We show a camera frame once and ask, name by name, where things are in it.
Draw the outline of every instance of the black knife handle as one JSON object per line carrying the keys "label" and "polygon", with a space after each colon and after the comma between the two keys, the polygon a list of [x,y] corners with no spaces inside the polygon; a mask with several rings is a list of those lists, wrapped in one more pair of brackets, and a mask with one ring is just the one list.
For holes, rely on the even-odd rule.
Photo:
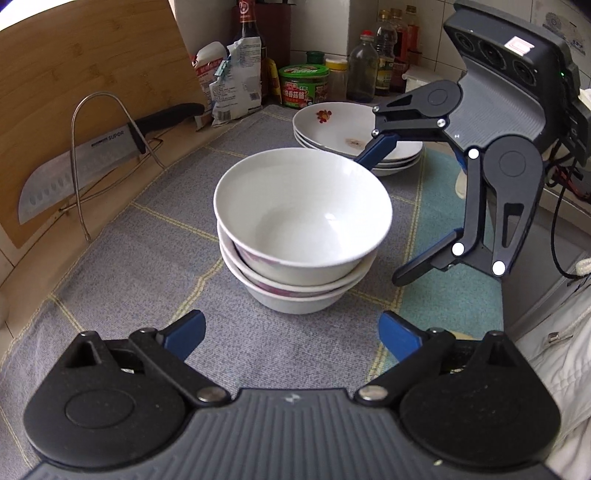
{"label": "black knife handle", "polygon": [[[140,118],[139,120],[136,120],[135,123],[142,132],[142,135],[146,136],[150,132],[156,132],[158,130],[165,130],[167,128],[174,127],[186,118],[203,115],[204,111],[205,107],[201,105],[201,103],[180,103],[178,105],[174,105],[170,108],[160,110],[159,112],[152,113],[151,115]],[[131,123],[128,123],[128,126],[138,150],[141,154],[144,154],[146,152],[146,146],[144,145],[144,142],[136,132],[134,126]]]}

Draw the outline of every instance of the glass bottle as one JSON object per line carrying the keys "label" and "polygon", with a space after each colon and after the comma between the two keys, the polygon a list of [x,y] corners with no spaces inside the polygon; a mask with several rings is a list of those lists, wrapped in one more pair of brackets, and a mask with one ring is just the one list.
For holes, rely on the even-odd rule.
{"label": "glass bottle", "polygon": [[378,76],[375,82],[376,95],[386,96],[390,92],[394,46],[397,40],[398,34],[390,23],[390,13],[388,10],[380,10],[374,41],[375,49],[379,54]]}
{"label": "glass bottle", "polygon": [[404,18],[408,25],[408,51],[418,51],[418,18],[417,7],[414,5],[407,5],[406,15]]}
{"label": "glass bottle", "polygon": [[373,43],[374,34],[364,30],[361,43],[349,55],[347,98],[354,102],[369,103],[374,99],[379,54]]}
{"label": "glass bottle", "polygon": [[394,57],[401,62],[407,61],[408,56],[408,25],[402,20],[402,10],[393,8],[390,10],[390,22],[398,34],[394,47]]}
{"label": "glass bottle", "polygon": [[261,96],[266,100],[269,95],[269,75],[267,72],[267,44],[259,32],[256,24],[255,0],[240,0],[238,2],[240,10],[240,30],[234,41],[241,38],[259,37],[261,39]]}

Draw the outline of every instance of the food package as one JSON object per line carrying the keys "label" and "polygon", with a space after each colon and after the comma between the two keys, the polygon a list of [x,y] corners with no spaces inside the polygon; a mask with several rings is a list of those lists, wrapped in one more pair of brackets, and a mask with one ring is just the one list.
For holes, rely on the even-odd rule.
{"label": "food package", "polygon": [[207,99],[205,112],[203,115],[195,117],[197,130],[202,129],[212,121],[213,99],[209,85],[215,80],[215,73],[224,58],[226,58],[226,47],[218,41],[206,45],[197,52],[197,55],[191,58],[193,68],[197,73],[197,78]]}
{"label": "food package", "polygon": [[241,38],[228,50],[230,56],[219,66],[216,80],[209,86],[215,103],[214,127],[261,108],[261,39]]}

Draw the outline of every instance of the green jar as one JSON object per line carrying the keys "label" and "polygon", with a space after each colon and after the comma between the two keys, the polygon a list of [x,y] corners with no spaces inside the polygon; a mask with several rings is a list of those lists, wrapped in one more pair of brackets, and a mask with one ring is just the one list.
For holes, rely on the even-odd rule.
{"label": "green jar", "polygon": [[324,65],[324,52],[323,51],[307,51],[306,52],[306,63],[312,63],[314,65]]}
{"label": "green jar", "polygon": [[283,105],[305,108],[325,102],[329,74],[324,65],[290,65],[279,70]]}

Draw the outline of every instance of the metal knife rack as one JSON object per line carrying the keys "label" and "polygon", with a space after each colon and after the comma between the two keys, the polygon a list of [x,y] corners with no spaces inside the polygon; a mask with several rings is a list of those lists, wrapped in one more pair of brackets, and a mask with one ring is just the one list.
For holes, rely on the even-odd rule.
{"label": "metal knife rack", "polygon": [[[80,111],[82,106],[88,100],[90,100],[94,97],[98,97],[98,96],[106,96],[106,97],[112,98],[113,100],[115,100],[119,104],[119,106],[121,107],[121,109],[123,110],[123,112],[125,113],[127,118],[129,119],[129,123],[134,127],[136,133],[142,139],[142,142],[144,142],[144,145],[146,146],[146,149],[148,150],[149,154],[146,155],[144,158],[142,158],[141,161],[129,173],[127,173],[125,176],[121,177],[119,180],[113,182],[111,185],[100,190],[99,192],[89,195],[88,197],[81,198],[80,188],[78,185],[78,169],[77,169],[77,164],[76,164],[76,118],[77,118],[78,112]],[[138,168],[140,168],[149,157],[152,157],[154,159],[154,161],[158,164],[158,166],[161,169],[165,170],[166,167],[160,161],[160,159],[158,158],[158,155],[156,155],[156,152],[155,152],[156,150],[157,150],[157,148],[152,149],[149,142],[144,137],[144,134],[141,132],[138,125],[135,123],[134,119],[131,118],[131,115],[129,114],[127,108],[125,108],[125,105],[123,104],[123,102],[114,93],[110,93],[110,92],[91,93],[90,95],[88,95],[87,97],[82,99],[82,101],[78,104],[78,106],[76,107],[76,110],[74,110],[74,114],[72,115],[71,144],[70,144],[70,166],[72,168],[72,183],[74,184],[74,193],[76,195],[76,203],[74,203],[72,205],[67,205],[67,206],[61,208],[60,212],[67,212],[68,210],[70,210],[74,207],[77,208],[78,218],[80,219],[80,226],[82,227],[82,231],[84,232],[84,237],[86,238],[86,241],[88,243],[92,242],[92,237],[90,236],[90,233],[88,232],[88,228],[86,227],[86,222],[85,222],[84,216],[82,214],[82,203],[87,202],[88,200],[92,200],[94,198],[97,198],[99,195],[102,195],[102,194],[108,192],[109,190],[113,189],[114,187],[116,187],[117,185],[122,183],[132,173],[134,173]]]}

